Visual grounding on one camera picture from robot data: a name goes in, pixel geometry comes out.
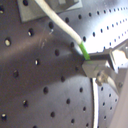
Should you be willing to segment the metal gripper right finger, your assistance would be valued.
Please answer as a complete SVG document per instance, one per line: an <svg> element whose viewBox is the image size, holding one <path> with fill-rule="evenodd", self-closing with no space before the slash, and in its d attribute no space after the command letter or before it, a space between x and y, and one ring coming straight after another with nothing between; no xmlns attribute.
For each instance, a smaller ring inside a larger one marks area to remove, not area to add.
<svg viewBox="0 0 128 128"><path fill-rule="evenodd" d="M102 52L91 53L90 58L95 61L104 60L109 67L119 67L128 62L127 45L118 45L114 48L104 49Z"/></svg>

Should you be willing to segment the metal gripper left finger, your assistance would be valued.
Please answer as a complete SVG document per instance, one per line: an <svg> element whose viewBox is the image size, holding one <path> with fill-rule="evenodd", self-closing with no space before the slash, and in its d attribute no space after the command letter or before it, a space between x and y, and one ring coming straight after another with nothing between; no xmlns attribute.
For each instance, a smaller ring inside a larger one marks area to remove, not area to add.
<svg viewBox="0 0 128 128"><path fill-rule="evenodd" d="M107 60L85 61L82 64L82 69L89 78L96 78L101 72L104 72L111 78L115 76L115 71L110 67Z"/></svg>

